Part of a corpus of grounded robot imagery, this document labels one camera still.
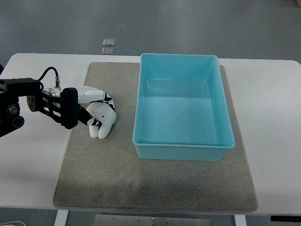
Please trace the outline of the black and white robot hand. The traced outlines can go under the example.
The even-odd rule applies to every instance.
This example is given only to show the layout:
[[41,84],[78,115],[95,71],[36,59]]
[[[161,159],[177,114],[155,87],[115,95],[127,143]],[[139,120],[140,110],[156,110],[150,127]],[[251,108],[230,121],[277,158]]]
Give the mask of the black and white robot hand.
[[94,122],[87,107],[95,102],[106,103],[115,111],[112,98],[106,92],[91,86],[43,90],[41,97],[37,98],[40,105],[37,109],[65,128],[72,129],[79,121],[88,126]]

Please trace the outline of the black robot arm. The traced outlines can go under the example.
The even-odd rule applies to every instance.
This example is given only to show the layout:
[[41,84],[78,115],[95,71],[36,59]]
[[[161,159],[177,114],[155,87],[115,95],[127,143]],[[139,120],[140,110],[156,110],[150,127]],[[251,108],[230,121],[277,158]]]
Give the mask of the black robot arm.
[[41,80],[47,71],[37,79],[17,78],[0,80],[0,136],[3,137],[24,125],[20,115],[19,97],[41,93],[44,86]]

